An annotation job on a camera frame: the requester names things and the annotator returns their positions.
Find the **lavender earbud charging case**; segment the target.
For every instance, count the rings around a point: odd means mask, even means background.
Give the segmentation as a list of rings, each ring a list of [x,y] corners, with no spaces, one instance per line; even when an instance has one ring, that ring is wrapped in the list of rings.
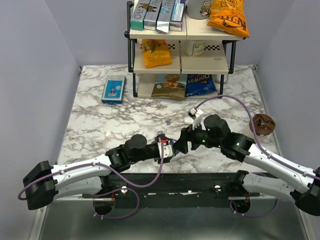
[[[177,142],[176,139],[171,139],[169,141],[169,144],[172,146],[172,149],[173,149],[173,152],[174,152],[175,155],[179,154],[179,152],[180,152],[179,148],[176,146],[176,142]]]

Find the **white earbud case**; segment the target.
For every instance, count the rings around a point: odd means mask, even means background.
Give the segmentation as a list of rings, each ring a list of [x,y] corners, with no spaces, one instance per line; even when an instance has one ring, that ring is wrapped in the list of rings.
[[[184,123],[187,124],[187,125],[193,124],[193,122],[194,122],[194,120],[193,120],[191,117],[189,117],[189,116],[188,116],[188,117],[185,117],[183,121],[184,121]]]

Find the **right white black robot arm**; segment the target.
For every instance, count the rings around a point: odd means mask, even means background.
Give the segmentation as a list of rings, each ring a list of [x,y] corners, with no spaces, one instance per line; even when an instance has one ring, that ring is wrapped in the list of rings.
[[[230,191],[241,196],[245,192],[262,193],[292,202],[301,211],[319,216],[320,214],[320,170],[305,167],[287,160],[260,146],[252,138],[232,132],[224,119],[209,115],[203,124],[191,124],[180,132],[173,148],[186,154],[191,145],[194,151],[203,145],[219,148],[231,160],[258,167],[272,178],[244,173],[230,183]]]

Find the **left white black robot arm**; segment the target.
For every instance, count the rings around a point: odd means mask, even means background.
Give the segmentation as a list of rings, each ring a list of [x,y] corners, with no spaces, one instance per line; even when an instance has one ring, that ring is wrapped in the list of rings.
[[[174,143],[160,134],[148,144],[143,135],[135,134],[124,144],[89,160],[65,165],[41,161],[23,178],[18,199],[26,201],[29,210],[37,210],[72,195],[107,197],[111,185],[102,178],[119,175],[139,161],[154,159],[163,165],[175,156]]]

